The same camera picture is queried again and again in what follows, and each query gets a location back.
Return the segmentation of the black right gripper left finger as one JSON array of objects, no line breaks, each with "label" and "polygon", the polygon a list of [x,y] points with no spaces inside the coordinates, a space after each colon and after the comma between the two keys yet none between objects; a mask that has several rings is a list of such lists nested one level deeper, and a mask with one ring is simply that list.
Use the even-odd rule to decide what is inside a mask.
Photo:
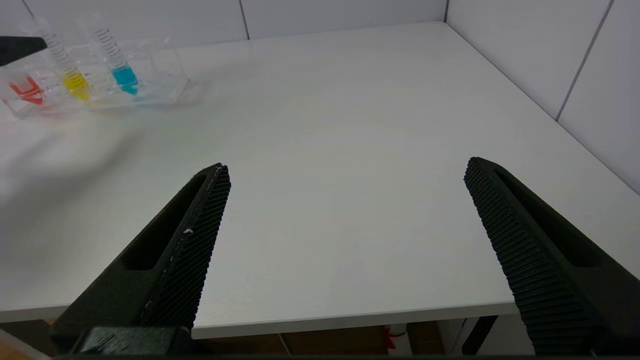
[{"label": "black right gripper left finger", "polygon": [[181,188],[51,326],[59,353],[198,353],[192,337],[231,191],[206,167]]}]

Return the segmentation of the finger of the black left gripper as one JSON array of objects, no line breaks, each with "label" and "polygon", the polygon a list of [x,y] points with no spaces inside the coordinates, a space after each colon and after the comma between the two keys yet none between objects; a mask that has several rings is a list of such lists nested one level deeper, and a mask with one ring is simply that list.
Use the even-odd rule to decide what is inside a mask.
[{"label": "finger of the black left gripper", "polygon": [[4,67],[30,55],[37,54],[48,48],[48,44],[41,37],[36,36],[1,36],[0,37],[0,66]]}]

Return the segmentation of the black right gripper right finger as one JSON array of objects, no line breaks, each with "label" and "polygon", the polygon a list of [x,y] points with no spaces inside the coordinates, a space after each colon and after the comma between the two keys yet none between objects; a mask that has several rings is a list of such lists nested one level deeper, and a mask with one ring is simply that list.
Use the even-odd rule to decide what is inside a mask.
[{"label": "black right gripper right finger", "polygon": [[496,162],[464,183],[535,354],[639,355],[638,278]]}]

